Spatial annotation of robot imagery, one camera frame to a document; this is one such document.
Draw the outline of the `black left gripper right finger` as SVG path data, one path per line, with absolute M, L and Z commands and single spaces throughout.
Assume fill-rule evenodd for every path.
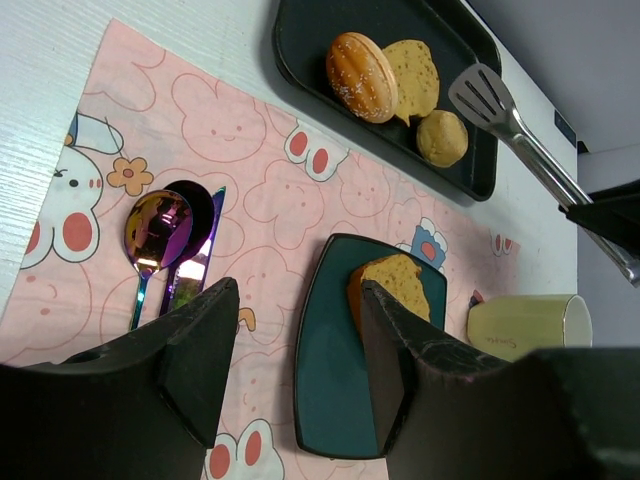
M 361 334 L 390 478 L 638 477 L 637 349 L 541 349 L 506 362 L 373 281 L 361 287 Z

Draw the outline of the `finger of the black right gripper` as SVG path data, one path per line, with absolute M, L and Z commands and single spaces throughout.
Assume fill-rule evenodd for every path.
M 571 222 L 639 256 L 639 181 L 589 193 L 586 205 L 559 206 Z

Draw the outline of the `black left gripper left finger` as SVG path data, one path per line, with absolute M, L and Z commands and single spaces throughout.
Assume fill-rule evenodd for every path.
M 236 338 L 237 282 L 60 364 L 1 369 L 5 479 L 197 479 Z

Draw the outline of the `heart bread slice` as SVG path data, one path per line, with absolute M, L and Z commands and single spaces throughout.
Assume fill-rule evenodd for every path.
M 361 284 L 372 280 L 381 285 L 402 306 L 430 322 L 430 305 L 420 281 L 422 268 L 408 255 L 394 254 L 366 263 L 353 271 L 347 284 L 347 300 L 359 339 L 361 326 Z

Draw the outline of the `metal tongs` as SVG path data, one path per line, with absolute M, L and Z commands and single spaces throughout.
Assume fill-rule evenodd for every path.
M 588 194 L 556 161 L 524 123 L 500 76 L 482 63 L 465 69 L 452 83 L 450 100 L 463 116 L 505 143 L 559 206 L 586 205 Z M 634 287 L 639 286 L 639 256 L 581 227 Z

